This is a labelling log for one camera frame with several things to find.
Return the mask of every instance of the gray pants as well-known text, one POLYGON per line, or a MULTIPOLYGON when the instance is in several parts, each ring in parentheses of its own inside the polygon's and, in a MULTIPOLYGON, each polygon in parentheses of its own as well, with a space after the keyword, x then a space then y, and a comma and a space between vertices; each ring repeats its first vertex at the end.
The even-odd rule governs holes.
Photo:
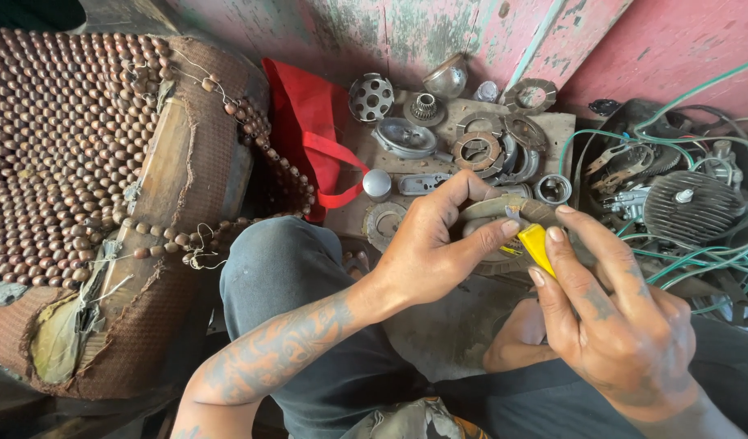
MULTIPOLYGON (((220 281, 230 338, 353 282, 331 231, 295 217, 254 224, 232 245, 220 281)), ((702 317, 692 324, 691 374, 748 433, 748 334, 702 317)), ((441 397, 452 414, 492 437, 642 437, 563 360, 432 384, 395 352, 379 324, 337 344, 272 394, 296 439, 336 439, 374 409, 424 396, 441 397)))

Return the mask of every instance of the fingernail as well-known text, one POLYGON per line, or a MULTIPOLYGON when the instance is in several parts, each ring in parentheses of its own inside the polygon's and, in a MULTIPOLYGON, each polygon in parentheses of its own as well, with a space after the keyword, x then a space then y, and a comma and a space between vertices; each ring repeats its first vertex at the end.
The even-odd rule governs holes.
POLYGON ((531 280, 534 281, 534 285, 537 287, 544 287, 544 277, 542 277, 542 274, 539 273, 539 270, 535 268, 529 268, 528 274, 531 275, 531 280))
POLYGON ((550 239, 552 239, 555 242, 564 241, 564 231, 559 229, 556 226, 549 227, 547 229, 547 234, 550 235, 550 239))
POLYGON ((513 219, 506 220, 503 224, 501 224, 501 231, 506 236, 517 235, 518 230, 520 230, 520 225, 513 219))

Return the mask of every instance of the red bag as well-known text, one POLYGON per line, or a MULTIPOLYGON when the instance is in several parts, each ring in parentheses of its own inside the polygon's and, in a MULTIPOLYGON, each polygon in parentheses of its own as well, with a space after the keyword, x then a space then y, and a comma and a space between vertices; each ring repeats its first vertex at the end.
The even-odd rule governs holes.
POLYGON ((358 182, 339 195, 339 161, 357 166, 368 173, 348 148, 336 141, 336 130, 343 134, 349 108, 347 91, 338 85, 301 69, 262 59, 263 69, 271 83, 271 146, 291 164, 298 167, 316 188, 317 202, 306 219, 325 218, 325 209, 341 207, 363 191, 358 182))

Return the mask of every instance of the yellow utility knife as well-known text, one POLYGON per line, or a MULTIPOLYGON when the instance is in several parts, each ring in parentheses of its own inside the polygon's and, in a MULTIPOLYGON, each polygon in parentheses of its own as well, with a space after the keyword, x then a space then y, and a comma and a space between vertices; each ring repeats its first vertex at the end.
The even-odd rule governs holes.
POLYGON ((553 266, 550 265, 550 260, 547 259, 547 251, 544 249, 544 238, 547 236, 547 232, 539 224, 529 223, 528 221, 520 217, 520 211, 513 210, 509 206, 506 206, 506 215, 517 221, 520 224, 520 233, 517 237, 520 238, 520 242, 523 243, 523 247, 526 249, 528 254, 534 258, 536 264, 547 270, 551 276, 555 277, 553 266))

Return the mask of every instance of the tattooed arm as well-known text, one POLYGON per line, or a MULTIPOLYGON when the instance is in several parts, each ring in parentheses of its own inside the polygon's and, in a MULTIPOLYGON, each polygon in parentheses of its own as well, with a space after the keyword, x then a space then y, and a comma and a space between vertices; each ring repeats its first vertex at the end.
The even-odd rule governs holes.
POLYGON ((550 347, 646 437, 748 437, 688 372, 696 337, 685 301, 647 285, 631 249, 593 218, 564 205, 556 214, 597 256, 598 280, 564 232, 550 227, 555 277, 529 269, 550 347))
POLYGON ((208 359, 186 386, 174 438, 250 438, 262 398, 365 326, 434 302, 516 235, 501 219, 450 243, 458 206, 499 195, 465 170, 409 207, 377 267, 344 291, 277 315, 208 359))

